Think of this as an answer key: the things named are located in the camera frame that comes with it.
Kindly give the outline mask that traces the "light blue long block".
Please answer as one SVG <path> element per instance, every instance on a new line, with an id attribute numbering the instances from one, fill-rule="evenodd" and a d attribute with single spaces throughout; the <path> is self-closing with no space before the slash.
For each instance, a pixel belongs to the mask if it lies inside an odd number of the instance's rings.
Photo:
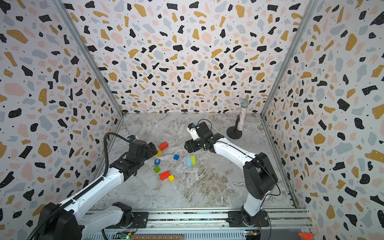
<path id="1" fill-rule="evenodd" d="M 187 166 L 188 167 L 191 167 L 193 164 L 192 164 L 192 158 L 191 157 L 187 157 Z"/>

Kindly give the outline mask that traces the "lime green long block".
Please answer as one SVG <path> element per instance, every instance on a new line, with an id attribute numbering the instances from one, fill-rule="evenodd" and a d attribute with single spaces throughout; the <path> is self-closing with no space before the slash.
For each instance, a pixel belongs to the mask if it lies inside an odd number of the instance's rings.
<path id="1" fill-rule="evenodd" d="M 191 164 L 196 165 L 196 156 L 191 156 Z"/>

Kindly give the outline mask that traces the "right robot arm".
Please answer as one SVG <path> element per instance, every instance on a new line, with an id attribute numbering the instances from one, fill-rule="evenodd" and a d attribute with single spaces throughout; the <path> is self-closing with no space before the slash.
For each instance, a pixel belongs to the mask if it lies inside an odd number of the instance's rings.
<path id="1" fill-rule="evenodd" d="M 248 196 L 241 208 L 241 219 L 238 223 L 249 227 L 259 224 L 258 217 L 263 203 L 272 195 L 272 190 L 278 182 L 268 156 L 264 153 L 248 152 L 231 143 L 224 135 L 213 134 L 205 122 L 197 125 L 189 124 L 187 131 L 192 137 L 185 142 L 188 153 L 191 154 L 200 149 L 210 151 L 225 157 L 243 170 Z"/>

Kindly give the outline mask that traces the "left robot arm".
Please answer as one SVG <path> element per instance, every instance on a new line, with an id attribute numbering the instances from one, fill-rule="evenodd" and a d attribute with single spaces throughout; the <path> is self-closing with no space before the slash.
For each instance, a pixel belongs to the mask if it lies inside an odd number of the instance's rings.
<path id="1" fill-rule="evenodd" d="M 158 153 L 153 143 L 130 138 L 129 150 L 108 166 L 108 171 L 60 204 L 49 203 L 40 214 L 29 240 L 84 240 L 110 226 L 137 228 L 132 208 L 116 202 L 95 214 L 87 212 L 110 190 L 136 176 L 144 162 Z"/>

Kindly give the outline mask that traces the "red block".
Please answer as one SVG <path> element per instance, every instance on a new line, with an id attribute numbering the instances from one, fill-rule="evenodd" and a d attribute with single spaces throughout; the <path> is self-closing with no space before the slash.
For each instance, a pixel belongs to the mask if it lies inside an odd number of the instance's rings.
<path id="1" fill-rule="evenodd" d="M 170 172 L 166 171 L 164 173 L 159 174 L 159 177 L 160 177 L 160 180 L 163 181 L 163 180 L 167 179 L 170 175 L 171 175 Z"/>
<path id="2" fill-rule="evenodd" d="M 160 151 L 163 151 L 163 150 L 165 150 L 168 146 L 169 146 L 169 144 L 168 144 L 167 142 L 163 142 L 162 144 L 159 145 L 159 149 L 160 149 Z"/>

